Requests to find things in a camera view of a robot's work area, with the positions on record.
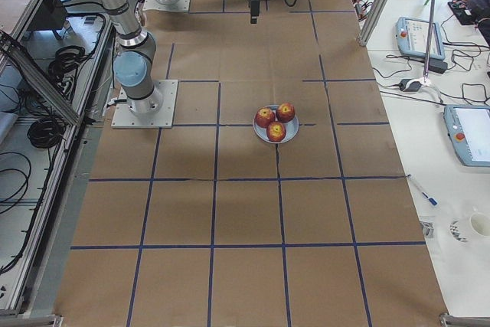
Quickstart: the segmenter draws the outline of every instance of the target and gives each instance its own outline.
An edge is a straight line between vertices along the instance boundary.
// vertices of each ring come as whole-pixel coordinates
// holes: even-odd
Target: blue pen
[[[412,182],[413,186],[417,188],[417,190],[422,193],[425,198],[427,198],[427,201],[429,201],[432,206],[435,206],[437,204],[437,201],[422,188],[419,182],[415,180],[411,174],[407,175],[407,179],[409,179]]]

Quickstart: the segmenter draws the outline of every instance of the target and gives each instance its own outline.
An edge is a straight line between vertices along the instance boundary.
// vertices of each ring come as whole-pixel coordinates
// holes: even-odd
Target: white mug
[[[449,229],[454,238],[463,243],[471,240],[490,239],[490,217],[475,212],[461,220],[453,221]]]

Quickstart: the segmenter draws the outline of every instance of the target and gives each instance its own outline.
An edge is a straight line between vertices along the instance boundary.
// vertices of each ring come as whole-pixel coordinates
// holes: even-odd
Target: person
[[[490,45],[490,0],[462,0],[465,7],[476,17],[476,24]]]

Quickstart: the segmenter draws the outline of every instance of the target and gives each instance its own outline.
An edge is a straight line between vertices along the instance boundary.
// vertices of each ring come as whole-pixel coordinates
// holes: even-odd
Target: stand base
[[[136,115],[129,106],[121,103],[114,112],[113,128],[171,128],[174,120],[177,99],[177,80],[156,80],[155,88],[163,95],[162,107],[156,113]],[[125,100],[126,93],[121,90],[118,99]]]
[[[187,12],[189,11],[189,6],[191,5],[191,0],[178,0],[175,4],[164,5],[158,3],[156,0],[145,0],[143,5],[143,11],[156,10],[156,11],[175,11],[175,12]]]

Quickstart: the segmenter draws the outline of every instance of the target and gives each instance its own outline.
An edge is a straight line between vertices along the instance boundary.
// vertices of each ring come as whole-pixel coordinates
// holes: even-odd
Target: red apple
[[[253,121],[260,127],[260,128],[267,128],[267,126],[276,120],[276,115],[270,109],[269,107],[263,107],[257,111],[255,114],[255,118],[253,118]]]
[[[281,123],[287,123],[294,119],[296,112],[291,103],[281,103],[276,109],[277,120]]]
[[[281,142],[286,137],[286,127],[281,122],[272,122],[267,126],[267,138],[271,142]]]

